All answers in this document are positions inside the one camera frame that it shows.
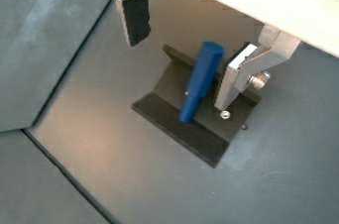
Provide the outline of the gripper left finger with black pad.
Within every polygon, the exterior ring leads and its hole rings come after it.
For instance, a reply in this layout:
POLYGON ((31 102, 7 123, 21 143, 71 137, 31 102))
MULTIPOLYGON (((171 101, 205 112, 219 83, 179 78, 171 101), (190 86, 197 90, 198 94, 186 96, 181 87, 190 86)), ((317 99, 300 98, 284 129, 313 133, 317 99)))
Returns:
POLYGON ((149 0, 115 0, 126 41, 137 46, 150 35, 149 0))

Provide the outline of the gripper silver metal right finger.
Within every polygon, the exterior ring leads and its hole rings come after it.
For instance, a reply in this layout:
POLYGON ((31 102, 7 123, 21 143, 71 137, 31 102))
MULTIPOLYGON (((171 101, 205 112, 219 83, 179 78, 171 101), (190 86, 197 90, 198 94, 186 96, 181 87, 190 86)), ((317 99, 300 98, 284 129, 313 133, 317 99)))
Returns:
POLYGON ((250 85, 262 89, 270 79, 266 70, 286 62, 301 39, 278 28, 265 25, 258 37, 260 46, 249 44, 227 65, 221 81, 215 107, 225 111, 250 85))

